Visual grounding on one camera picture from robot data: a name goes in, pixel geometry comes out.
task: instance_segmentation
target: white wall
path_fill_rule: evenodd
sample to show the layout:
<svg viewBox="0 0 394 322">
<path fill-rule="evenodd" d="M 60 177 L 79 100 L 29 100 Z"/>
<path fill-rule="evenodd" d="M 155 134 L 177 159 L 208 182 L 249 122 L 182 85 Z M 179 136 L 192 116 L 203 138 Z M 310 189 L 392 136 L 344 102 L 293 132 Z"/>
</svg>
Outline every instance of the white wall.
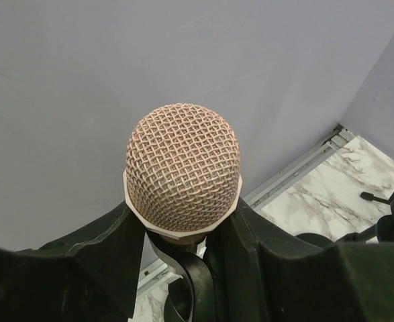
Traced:
<svg viewBox="0 0 394 322">
<path fill-rule="evenodd" d="M 386 0 L 0 0 L 0 246 L 116 206 L 128 137 L 166 103 L 232 124 L 246 194 L 332 130 L 393 33 Z"/>
<path fill-rule="evenodd" d="M 394 159 L 394 36 L 351 102 L 342 123 Z"/>
</svg>

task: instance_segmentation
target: marble floor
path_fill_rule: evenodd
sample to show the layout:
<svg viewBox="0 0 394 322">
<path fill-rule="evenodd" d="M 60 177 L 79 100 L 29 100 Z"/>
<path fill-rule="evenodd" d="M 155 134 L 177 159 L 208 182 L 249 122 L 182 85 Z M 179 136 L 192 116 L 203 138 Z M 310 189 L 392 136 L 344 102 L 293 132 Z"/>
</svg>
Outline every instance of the marble floor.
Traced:
<svg viewBox="0 0 394 322">
<path fill-rule="evenodd" d="M 356 137 L 259 213 L 293 235 L 314 232 L 335 240 L 390 213 L 388 205 L 361 199 L 362 191 L 389 198 L 393 190 L 394 161 Z M 139 297 L 130 321 L 163 321 L 167 285 L 174 278 Z"/>
</svg>

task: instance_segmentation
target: microphone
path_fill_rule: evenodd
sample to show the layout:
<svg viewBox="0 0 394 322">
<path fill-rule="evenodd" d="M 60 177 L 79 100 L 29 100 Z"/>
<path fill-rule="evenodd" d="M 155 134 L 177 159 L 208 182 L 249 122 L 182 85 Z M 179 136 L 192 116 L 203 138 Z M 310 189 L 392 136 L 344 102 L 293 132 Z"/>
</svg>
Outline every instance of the microphone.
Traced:
<svg viewBox="0 0 394 322">
<path fill-rule="evenodd" d="M 128 207 L 172 244 L 200 242 L 237 207 L 237 137 L 206 107 L 177 103 L 147 114 L 131 134 L 126 158 Z"/>
</svg>

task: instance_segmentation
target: black plastic part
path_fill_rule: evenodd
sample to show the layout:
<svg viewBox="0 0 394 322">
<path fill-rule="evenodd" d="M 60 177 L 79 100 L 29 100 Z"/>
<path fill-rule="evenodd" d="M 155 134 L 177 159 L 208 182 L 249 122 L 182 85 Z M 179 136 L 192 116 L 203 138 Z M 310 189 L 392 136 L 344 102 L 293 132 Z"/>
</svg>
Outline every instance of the black plastic part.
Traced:
<svg viewBox="0 0 394 322">
<path fill-rule="evenodd" d="M 368 201 L 373 201 L 374 200 L 374 194 L 372 193 L 367 193 L 367 192 L 362 192 L 360 194 L 360 197 L 364 200 L 368 200 Z"/>
<path fill-rule="evenodd" d="M 216 322 L 213 278 L 204 261 L 195 254 L 176 248 L 156 233 L 147 231 L 147 234 L 152 246 L 156 248 L 155 251 L 168 256 L 174 262 L 173 267 L 177 270 L 177 273 L 186 282 L 191 299 L 189 320 L 192 322 Z"/>
<path fill-rule="evenodd" d="M 0 250 L 0 321 L 127 321 L 143 241 L 122 203 L 39 250 Z"/>
<path fill-rule="evenodd" d="M 164 306 L 164 320 L 167 322 L 188 321 L 191 316 L 191 295 L 183 279 L 168 285 L 168 296 Z"/>
</svg>

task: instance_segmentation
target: microphone grille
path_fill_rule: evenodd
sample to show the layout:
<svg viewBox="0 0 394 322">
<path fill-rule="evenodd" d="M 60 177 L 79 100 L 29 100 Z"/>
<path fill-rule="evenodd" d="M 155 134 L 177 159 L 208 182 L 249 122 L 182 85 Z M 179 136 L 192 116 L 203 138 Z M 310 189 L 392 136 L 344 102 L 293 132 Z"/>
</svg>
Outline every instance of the microphone grille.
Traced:
<svg viewBox="0 0 394 322">
<path fill-rule="evenodd" d="M 145 220 L 169 231 L 195 231 L 222 218 L 240 178 L 236 135 L 217 113 L 194 104 L 155 109 L 127 148 L 130 201 Z"/>
</svg>

